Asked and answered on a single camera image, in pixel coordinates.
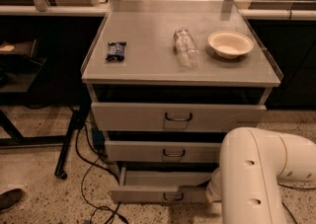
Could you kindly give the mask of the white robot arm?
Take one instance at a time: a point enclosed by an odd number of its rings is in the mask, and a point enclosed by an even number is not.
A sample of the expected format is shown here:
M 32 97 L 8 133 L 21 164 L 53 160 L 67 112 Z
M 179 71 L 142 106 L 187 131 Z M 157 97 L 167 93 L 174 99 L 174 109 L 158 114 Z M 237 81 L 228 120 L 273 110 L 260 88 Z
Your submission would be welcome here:
M 223 224 L 287 224 L 277 183 L 313 182 L 316 144 L 293 134 L 240 127 L 226 134 L 205 194 Z

